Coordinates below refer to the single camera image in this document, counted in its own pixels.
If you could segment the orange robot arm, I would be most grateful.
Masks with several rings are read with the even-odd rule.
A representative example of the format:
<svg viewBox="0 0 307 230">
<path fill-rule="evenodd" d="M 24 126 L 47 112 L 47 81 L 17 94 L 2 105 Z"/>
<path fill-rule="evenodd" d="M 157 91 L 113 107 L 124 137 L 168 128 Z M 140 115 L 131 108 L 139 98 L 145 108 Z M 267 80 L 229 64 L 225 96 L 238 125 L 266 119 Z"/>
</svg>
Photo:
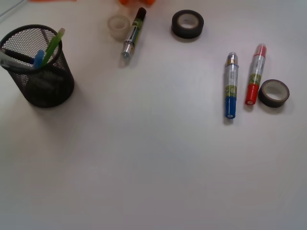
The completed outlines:
<svg viewBox="0 0 307 230">
<path fill-rule="evenodd" d="M 52 1 L 57 1 L 57 0 L 31 0 L 32 2 L 52 2 Z M 156 0 L 118 0 L 118 2 L 122 5 L 128 5 L 128 4 L 133 4 L 140 2 L 145 5 L 153 5 Z"/>
</svg>

